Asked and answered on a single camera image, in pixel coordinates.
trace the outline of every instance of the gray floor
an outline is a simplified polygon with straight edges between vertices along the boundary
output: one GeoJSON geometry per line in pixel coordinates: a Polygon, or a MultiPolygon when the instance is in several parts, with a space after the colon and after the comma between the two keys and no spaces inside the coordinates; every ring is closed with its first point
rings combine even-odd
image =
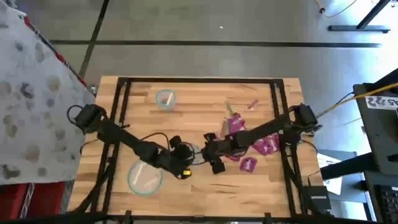
{"type": "MultiPolygon", "coordinates": [[[[398,7],[387,6],[372,24],[389,25],[388,34],[328,32],[328,25],[357,24],[376,0],[358,0],[328,19],[312,0],[110,0],[98,40],[214,40],[318,43],[378,43],[381,48],[215,47],[96,45],[85,75],[98,84],[102,75],[185,77],[298,77],[304,99],[321,112],[352,91],[398,67],[398,7]]],[[[50,40],[90,40],[100,0],[18,0],[50,40]]],[[[348,0],[321,0],[327,14],[348,0]]],[[[87,45],[56,45],[79,71],[87,45]]],[[[369,151],[356,103],[321,118],[319,149],[369,151]]],[[[340,217],[365,219],[362,205],[333,202],[340,217]]]]}

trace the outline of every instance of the wooden tabletop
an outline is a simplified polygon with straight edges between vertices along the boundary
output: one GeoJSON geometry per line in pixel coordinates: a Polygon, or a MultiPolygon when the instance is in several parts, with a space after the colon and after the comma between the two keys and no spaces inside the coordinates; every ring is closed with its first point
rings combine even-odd
{"type": "MultiPolygon", "coordinates": [[[[102,77],[99,86],[96,104],[105,108],[108,114],[111,111],[117,79],[102,77]]],[[[300,104],[303,97],[298,78],[284,78],[284,83],[288,105],[300,104]]],[[[278,89],[277,97],[279,111],[283,111],[278,89]]],[[[245,119],[248,129],[274,119],[270,86],[266,84],[134,82],[124,123],[131,125],[127,130],[138,138],[163,132],[170,138],[179,135],[183,141],[202,148],[205,145],[203,135],[209,132],[219,133],[224,118],[228,117],[225,107],[227,100],[233,111],[240,113],[245,119]],[[175,92],[177,104],[174,110],[165,111],[155,104],[155,94],[162,89],[175,92]],[[258,105],[253,110],[247,110],[247,105],[254,100],[259,101],[258,105]]],[[[95,134],[89,135],[86,141],[93,139],[96,139],[95,134]]],[[[163,136],[154,136],[148,140],[166,146],[163,136]]],[[[102,148],[101,141],[84,147],[69,210],[76,208],[94,186],[102,148]]],[[[320,170],[316,152],[311,145],[303,143],[298,145],[297,153],[302,180],[306,185],[308,175],[320,170]]],[[[178,180],[172,174],[164,172],[159,191],[144,197],[132,193],[129,188],[127,175],[138,157],[132,149],[122,144],[108,213],[124,215],[126,210],[131,210],[134,215],[263,217],[265,212],[271,212],[273,217],[289,217],[280,153],[262,156],[250,148],[246,156],[254,157],[258,161],[252,174],[240,171],[239,162],[223,158],[226,171],[217,175],[212,173],[209,164],[191,167],[192,176],[186,180],[178,180]]],[[[311,184],[322,185],[320,173],[311,176],[311,184]]],[[[98,209],[102,206],[105,185],[98,209]]],[[[300,212],[295,187],[293,192],[296,210],[300,212]]]]}

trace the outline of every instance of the table leg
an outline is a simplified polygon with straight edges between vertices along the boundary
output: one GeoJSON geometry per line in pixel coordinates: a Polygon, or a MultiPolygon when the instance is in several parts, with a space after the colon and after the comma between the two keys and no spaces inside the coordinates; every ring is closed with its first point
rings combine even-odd
{"type": "Polygon", "coordinates": [[[366,170],[375,170],[373,153],[369,152],[352,159],[347,159],[336,164],[331,164],[321,168],[323,180],[341,177],[347,174],[354,174],[366,170]]]}
{"type": "Polygon", "coordinates": [[[363,18],[363,20],[357,26],[329,26],[329,31],[381,31],[388,33],[390,28],[386,26],[368,26],[368,24],[384,9],[384,7],[390,2],[390,0],[380,0],[376,6],[363,18]]]}

